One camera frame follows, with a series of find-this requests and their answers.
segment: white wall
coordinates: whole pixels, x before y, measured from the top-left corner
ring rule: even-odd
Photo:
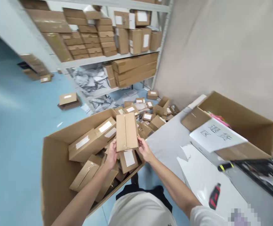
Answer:
[[[155,88],[181,108],[215,90],[273,120],[273,0],[176,0]]]

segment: large open cardboard box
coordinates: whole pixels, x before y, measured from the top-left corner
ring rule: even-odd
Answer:
[[[113,109],[108,109],[82,119],[44,138],[41,172],[41,211],[44,226],[50,226],[77,194],[77,192],[70,190],[69,187],[81,170],[82,165],[81,163],[68,160],[69,144],[92,128],[98,127],[109,117],[113,117],[116,120],[116,115]],[[89,215],[123,186],[143,165],[144,163],[136,168],[133,173],[99,203],[95,203]]]

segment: paper sign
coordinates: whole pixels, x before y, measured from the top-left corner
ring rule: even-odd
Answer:
[[[127,167],[129,167],[135,163],[134,158],[133,158],[132,149],[128,149],[127,151],[124,151],[124,157],[125,157],[125,162],[126,162]]]
[[[115,23],[116,24],[123,24],[123,20],[121,16],[115,16]]]
[[[143,47],[146,48],[149,45],[149,36],[148,34],[144,35],[144,43],[143,43]]]
[[[208,152],[248,142],[244,137],[212,118],[190,133]]]
[[[114,128],[112,128],[108,133],[106,133],[106,134],[104,135],[104,137],[110,138],[113,134],[116,133],[116,131],[117,131],[117,128],[114,127]]]
[[[76,149],[81,148],[84,144],[86,144],[89,141],[88,135],[86,137],[84,137],[81,141],[79,141],[76,144]]]
[[[99,128],[99,130],[100,130],[100,132],[104,132],[104,131],[107,130],[110,126],[112,126],[112,124],[111,124],[110,121],[108,121],[108,122],[106,122],[103,126],[101,126],[101,127]]]

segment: box on floor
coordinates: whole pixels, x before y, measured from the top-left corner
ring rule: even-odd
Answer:
[[[222,116],[232,129],[207,112]],[[269,159],[273,157],[273,121],[212,92],[181,123],[190,138],[224,160]]]

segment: epoxy floor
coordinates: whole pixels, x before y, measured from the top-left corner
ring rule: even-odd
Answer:
[[[61,111],[58,96],[74,92],[63,75],[55,73],[52,82],[31,81],[16,65],[20,58],[0,41],[0,226],[42,225],[40,170],[43,137],[88,115],[80,108]],[[140,83],[134,85],[140,97],[146,96]],[[113,93],[117,99],[126,91]],[[144,189],[161,185],[149,165],[139,171]],[[86,225],[107,225],[115,195],[88,217]],[[187,217],[175,205],[178,225],[189,225]]]

